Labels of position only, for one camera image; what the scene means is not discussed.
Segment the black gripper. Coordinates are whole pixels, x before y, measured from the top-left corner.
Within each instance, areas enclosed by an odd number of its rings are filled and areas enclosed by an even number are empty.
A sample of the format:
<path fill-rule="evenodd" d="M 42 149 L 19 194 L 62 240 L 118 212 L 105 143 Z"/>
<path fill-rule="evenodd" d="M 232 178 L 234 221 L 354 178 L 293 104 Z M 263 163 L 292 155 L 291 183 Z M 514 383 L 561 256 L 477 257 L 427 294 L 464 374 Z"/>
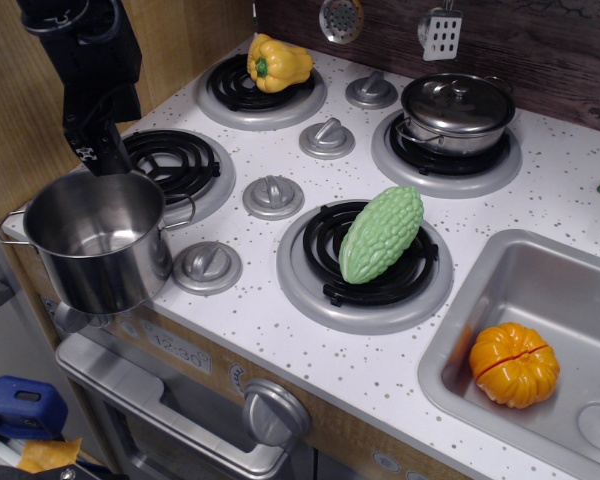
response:
<path fill-rule="evenodd" d="M 67 11 L 65 24 L 48 29 L 41 43 L 64 85 L 64 135 L 94 175 L 125 174 L 132 164 L 114 122 L 141 116 L 135 84 L 142 53 L 123 9 Z M 97 112 L 108 119 L 97 119 Z"/>

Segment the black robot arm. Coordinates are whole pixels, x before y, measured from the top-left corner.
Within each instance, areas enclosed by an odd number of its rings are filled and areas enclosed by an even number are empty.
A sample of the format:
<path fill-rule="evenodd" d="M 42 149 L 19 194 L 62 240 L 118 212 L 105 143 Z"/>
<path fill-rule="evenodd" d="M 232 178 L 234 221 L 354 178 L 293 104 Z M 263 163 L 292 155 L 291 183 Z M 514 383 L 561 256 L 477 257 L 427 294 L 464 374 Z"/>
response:
<path fill-rule="evenodd" d="M 62 123 L 73 153 L 96 176 L 132 163 L 117 125 L 141 118 L 142 53 L 120 1 L 20 1 L 63 86 Z"/>

